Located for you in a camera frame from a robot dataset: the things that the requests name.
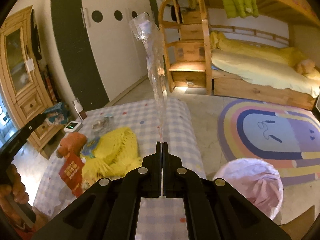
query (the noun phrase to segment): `rainbow rug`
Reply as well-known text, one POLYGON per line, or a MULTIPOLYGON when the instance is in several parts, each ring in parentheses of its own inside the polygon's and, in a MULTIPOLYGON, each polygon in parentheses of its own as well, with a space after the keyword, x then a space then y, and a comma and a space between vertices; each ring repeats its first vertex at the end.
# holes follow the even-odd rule
POLYGON ((320 123, 310 111, 238 99, 221 112, 218 137, 227 161, 263 159, 284 186, 320 178, 320 123))

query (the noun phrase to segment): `teddy bear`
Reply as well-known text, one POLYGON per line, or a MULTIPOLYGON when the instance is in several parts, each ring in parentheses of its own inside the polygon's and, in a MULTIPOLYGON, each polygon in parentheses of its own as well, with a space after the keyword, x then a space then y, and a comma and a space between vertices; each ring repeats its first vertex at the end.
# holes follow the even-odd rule
POLYGON ((316 63, 311 59, 302 60, 295 67, 295 71, 301 75, 310 74, 315 68, 316 63))
POLYGON ((60 141, 60 147, 58 148, 58 153, 60 157, 69 157, 70 152, 75 155, 80 155, 81 148, 86 144, 87 137, 78 132, 72 132, 67 135, 67 137, 62 138, 60 141))

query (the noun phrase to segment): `white wardrobe door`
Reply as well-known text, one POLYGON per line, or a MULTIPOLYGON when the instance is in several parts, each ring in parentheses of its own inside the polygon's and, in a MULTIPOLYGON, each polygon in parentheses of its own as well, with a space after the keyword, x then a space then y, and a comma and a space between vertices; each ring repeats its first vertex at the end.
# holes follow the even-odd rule
POLYGON ((82 0, 92 52, 110 101, 143 76, 127 4, 127 0, 82 0), (121 20, 115 11, 120 11, 121 20))
MULTIPOLYGON (((152 15, 152 10, 151 10, 149 0, 127 0, 126 13, 129 21, 133 19, 135 14, 139 15, 144 12, 148 13, 150 15, 150 18, 153 20, 153 15, 152 15)), ((142 41, 137 41, 133 33, 132 33, 132 37, 137 50, 141 72, 142 72, 142 75, 144 76, 148 73, 146 50, 145 50, 145 47, 143 46, 142 41)))

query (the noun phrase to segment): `wooden bed frame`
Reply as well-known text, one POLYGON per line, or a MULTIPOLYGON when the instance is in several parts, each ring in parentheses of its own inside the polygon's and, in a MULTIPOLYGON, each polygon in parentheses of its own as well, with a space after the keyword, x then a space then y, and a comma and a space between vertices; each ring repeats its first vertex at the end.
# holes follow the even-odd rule
POLYGON ((294 45, 294 24, 320 27, 320 21, 306 0, 256 0, 259 13, 268 17, 287 22, 289 26, 289 39, 274 33, 237 26, 210 25, 208 21, 208 8, 223 8, 222 0, 198 0, 198 11, 191 11, 182 15, 180 22, 180 7, 177 0, 163 0, 159 9, 159 28, 164 39, 164 60, 168 77, 170 92, 175 86, 205 87, 207 95, 212 94, 212 80, 214 79, 214 95, 248 98, 269 103, 295 106, 311 110, 316 101, 308 94, 290 89, 275 89, 270 86, 259 86, 242 80, 239 76, 225 71, 211 69, 210 30, 222 31, 226 34, 236 33, 251 36, 251 44, 273 44, 273 47, 287 47, 294 45), (164 9, 169 2, 173 2, 177 22, 163 20, 164 9), (177 29, 179 41, 167 43, 165 29, 177 29), (168 48, 173 46, 175 56, 179 49, 187 54, 183 61, 171 64, 168 48), (199 58, 200 49, 204 54, 199 58))
POLYGON ((248 83, 239 76, 223 70, 212 70, 214 78, 213 93, 217 96, 247 98, 284 106, 295 106, 312 110, 316 98, 291 89, 275 89, 248 83))

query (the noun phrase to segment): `metal screw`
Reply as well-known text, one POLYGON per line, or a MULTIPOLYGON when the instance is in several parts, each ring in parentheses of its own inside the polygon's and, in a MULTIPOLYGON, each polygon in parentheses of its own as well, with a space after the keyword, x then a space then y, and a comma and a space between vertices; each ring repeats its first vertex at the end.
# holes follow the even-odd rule
POLYGON ((216 179, 215 183, 219 187, 223 187, 226 184, 226 182, 223 179, 216 179))
POLYGON ((103 178, 103 179, 100 179, 100 180, 99 180, 99 185, 100 185, 100 186, 106 186, 106 185, 108 185, 108 184, 109 184, 109 180, 106 179, 106 178, 103 178))
POLYGON ((145 168, 145 167, 141 167, 141 168, 138 169, 138 172, 139 172, 140 174, 146 174, 146 173, 148 172, 148 169, 145 168))
POLYGON ((177 169, 177 173, 179 174, 186 174, 187 173, 187 170, 185 168, 178 168, 177 169))

